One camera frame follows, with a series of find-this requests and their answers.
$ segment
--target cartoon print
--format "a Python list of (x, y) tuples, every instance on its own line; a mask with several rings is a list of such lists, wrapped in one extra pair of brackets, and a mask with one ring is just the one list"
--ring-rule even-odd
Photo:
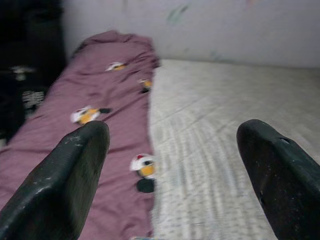
[(109, 64), (109, 66), (106, 67), (106, 72), (109, 72), (109, 71), (119, 71), (119, 70), (122, 70), (126, 67), (126, 65), (122, 62), (118, 62), (118, 61), (115, 61), (111, 64)]
[(95, 120), (100, 114), (108, 114), (111, 112), (111, 108), (92, 108), (86, 106), (78, 109), (71, 114), (71, 122), (84, 125), (90, 121)]
[(140, 79), (138, 81), (138, 83), (142, 84), (142, 90), (141, 90), (141, 93), (144, 94), (144, 93), (147, 93), (150, 91), (151, 89), (151, 86), (152, 86), (152, 82), (148, 79)]
[(140, 179), (136, 188), (142, 193), (152, 193), (155, 189), (155, 160), (152, 155), (143, 153), (135, 156), (130, 165), (131, 171), (136, 171)]

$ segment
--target purple blanket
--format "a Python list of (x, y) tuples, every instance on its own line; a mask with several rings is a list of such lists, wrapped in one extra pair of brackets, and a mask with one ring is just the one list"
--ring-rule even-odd
[[(114, 62), (124, 68), (106, 71)], [(149, 38), (108, 31), (85, 40), (44, 104), (0, 151), (0, 209), (61, 138), (79, 127), (72, 112), (88, 105), (112, 108), (97, 118), (109, 125), (111, 143), (80, 239), (150, 236), (154, 195), (137, 191), (140, 178), (130, 163), (138, 154), (152, 154), (148, 94), (141, 93), (139, 80), (151, 80), (157, 66)]]

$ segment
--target bedding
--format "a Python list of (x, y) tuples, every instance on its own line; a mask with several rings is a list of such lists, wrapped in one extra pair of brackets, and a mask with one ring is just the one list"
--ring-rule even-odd
[(85, 40), (44, 104), (1, 149), (0, 209), (64, 135), (96, 119), (109, 126), (110, 148), (79, 239), (150, 236), (154, 195), (137, 191), (140, 177), (130, 164), (136, 155), (152, 154), (149, 94), (141, 80), (152, 81), (157, 66), (149, 38), (109, 31)]
[(151, 92), (155, 237), (275, 240), (236, 132), (260, 119), (320, 163), (320, 71), (165, 59)]

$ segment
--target white mattress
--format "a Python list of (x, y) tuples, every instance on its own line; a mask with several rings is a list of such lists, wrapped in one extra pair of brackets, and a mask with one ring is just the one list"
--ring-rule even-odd
[(320, 71), (163, 60), (151, 93), (153, 226), (168, 240), (276, 239), (236, 143), (260, 119), (320, 162)]

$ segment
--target white wall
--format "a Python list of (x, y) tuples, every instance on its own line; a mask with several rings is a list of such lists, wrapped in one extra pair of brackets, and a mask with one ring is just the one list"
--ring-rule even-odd
[(115, 29), (162, 58), (320, 67), (320, 0), (64, 0), (67, 53)]

